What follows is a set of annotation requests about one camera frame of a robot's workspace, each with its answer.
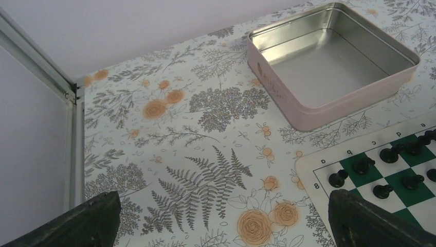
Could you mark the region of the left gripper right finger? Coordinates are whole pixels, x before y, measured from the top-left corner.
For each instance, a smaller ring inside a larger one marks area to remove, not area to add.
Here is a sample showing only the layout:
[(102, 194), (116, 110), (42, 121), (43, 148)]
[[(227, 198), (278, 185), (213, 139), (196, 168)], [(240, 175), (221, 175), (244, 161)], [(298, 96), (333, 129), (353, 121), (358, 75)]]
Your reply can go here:
[(337, 246), (435, 246), (435, 235), (345, 190), (328, 203), (331, 237)]

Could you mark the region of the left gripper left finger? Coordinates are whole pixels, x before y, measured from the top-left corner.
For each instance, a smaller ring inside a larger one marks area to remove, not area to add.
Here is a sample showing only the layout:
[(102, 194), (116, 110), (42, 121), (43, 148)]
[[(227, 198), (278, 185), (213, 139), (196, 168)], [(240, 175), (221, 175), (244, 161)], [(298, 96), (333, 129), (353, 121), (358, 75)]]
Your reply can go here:
[(120, 211), (118, 192), (103, 192), (4, 246), (113, 246)]

